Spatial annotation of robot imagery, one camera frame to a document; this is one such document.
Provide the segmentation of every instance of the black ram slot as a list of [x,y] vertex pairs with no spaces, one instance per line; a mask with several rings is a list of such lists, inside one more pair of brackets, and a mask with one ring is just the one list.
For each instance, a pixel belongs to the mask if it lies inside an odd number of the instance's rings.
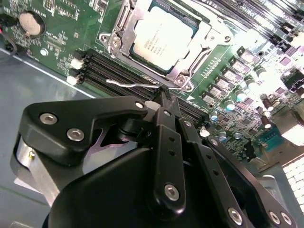
[[[124,88],[106,82],[111,79],[125,84],[150,84],[139,74],[132,72],[113,60],[90,49],[85,55],[84,67],[80,73],[81,81],[102,90],[110,96],[136,96],[142,100],[152,99],[155,89],[144,87]],[[180,111],[183,117],[198,123],[204,112],[179,98]]]

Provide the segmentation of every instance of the electrolytic capacitor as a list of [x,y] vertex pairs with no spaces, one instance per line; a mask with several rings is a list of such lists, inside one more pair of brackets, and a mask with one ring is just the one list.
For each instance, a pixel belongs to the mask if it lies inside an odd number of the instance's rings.
[[217,111],[212,111],[210,113],[210,120],[216,122],[218,120],[218,112]]
[[267,111],[271,112],[274,109],[272,103],[267,98],[265,98],[262,102]]
[[228,111],[233,111],[236,108],[236,106],[232,100],[225,101],[225,106]]
[[303,87],[300,87],[296,93],[301,97],[301,98],[304,98],[304,88]]
[[256,75],[258,76],[258,78],[262,81],[264,81],[267,78],[267,71],[265,70],[265,68],[261,67],[258,68],[256,70]]
[[222,143],[226,142],[226,140],[227,140],[227,134],[226,134],[225,131],[222,131],[222,132],[218,133],[218,136],[219,136],[218,140],[220,142],[222,142]]
[[249,78],[246,80],[246,85],[248,89],[253,90],[257,88],[257,83],[253,78]]
[[263,126],[265,127],[265,129],[271,128],[271,122],[269,121],[269,119],[267,118],[267,116],[262,116],[261,117],[261,121]]
[[240,102],[245,101],[245,99],[247,98],[247,95],[245,94],[244,90],[242,90],[242,89],[236,90],[235,95],[237,97],[237,100]]

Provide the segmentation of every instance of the white connector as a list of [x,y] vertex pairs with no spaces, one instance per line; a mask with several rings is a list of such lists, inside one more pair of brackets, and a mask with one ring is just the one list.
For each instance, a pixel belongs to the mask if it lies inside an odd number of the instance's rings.
[[208,132],[205,127],[201,127],[199,129],[199,135],[203,138],[206,138],[206,137],[210,136],[210,132]]
[[78,82],[78,77],[68,76],[66,79],[66,82],[68,82],[72,86],[75,86]]
[[78,60],[78,59],[72,59],[71,61],[71,68],[74,68],[76,70],[79,70],[82,65],[84,64],[84,61],[83,60]]
[[295,48],[298,48],[299,46],[304,45],[304,32],[300,32],[297,37],[294,38],[294,40],[290,43]]

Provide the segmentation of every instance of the motherboard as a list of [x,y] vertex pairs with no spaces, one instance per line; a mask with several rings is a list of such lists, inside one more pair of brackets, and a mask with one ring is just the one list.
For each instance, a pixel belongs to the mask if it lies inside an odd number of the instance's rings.
[[165,85],[202,138],[240,158],[304,145],[290,131],[304,122],[300,0],[4,0],[3,11],[16,19],[3,32],[72,85],[142,100]]

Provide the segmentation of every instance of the black cable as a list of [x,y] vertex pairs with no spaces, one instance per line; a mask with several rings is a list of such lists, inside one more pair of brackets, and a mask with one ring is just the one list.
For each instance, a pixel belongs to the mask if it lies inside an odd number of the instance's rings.
[[14,55],[16,55],[18,48],[17,48],[17,45],[15,44],[15,42],[13,41],[13,39],[12,39],[7,33],[1,32],[0,34],[3,36],[3,38],[4,38],[5,40],[8,41],[8,42],[12,45],[12,47],[13,47],[13,51],[10,53],[10,55],[9,55],[8,57],[0,58],[0,61],[1,61],[1,62],[6,62],[6,61],[10,60]]

